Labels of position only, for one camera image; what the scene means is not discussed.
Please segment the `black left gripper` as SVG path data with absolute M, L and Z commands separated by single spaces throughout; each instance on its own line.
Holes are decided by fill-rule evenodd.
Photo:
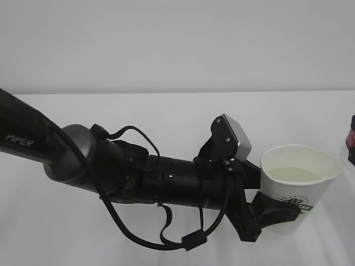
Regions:
M 220 224 L 223 216 L 232 223 L 243 242 L 255 242 L 261 228 L 293 222 L 301 213 L 295 205 L 273 199 L 258 191 L 251 203 L 247 203 L 245 190 L 259 190 L 261 168 L 245 160 L 220 161 L 206 170 L 213 181 L 221 183 L 220 211 L 213 224 L 204 231 L 209 236 Z

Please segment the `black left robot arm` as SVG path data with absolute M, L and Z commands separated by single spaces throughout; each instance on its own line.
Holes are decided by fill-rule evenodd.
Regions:
M 123 235 L 154 250 L 191 250 L 227 217 L 244 242 L 255 242 L 263 228 L 292 222 L 300 208 L 261 191 L 261 169 L 247 158 L 251 144 L 241 126 L 222 114 L 211 124 L 211 136 L 192 161 L 149 154 L 121 140 L 128 126 L 110 134 L 95 124 L 59 127 L 35 108 L 1 91 L 1 151 L 40 162 L 53 181 L 97 193 Z M 209 228 L 173 242 L 152 243 L 134 235 L 114 208 L 121 204 L 157 204 L 172 222 L 171 204 L 216 209 Z

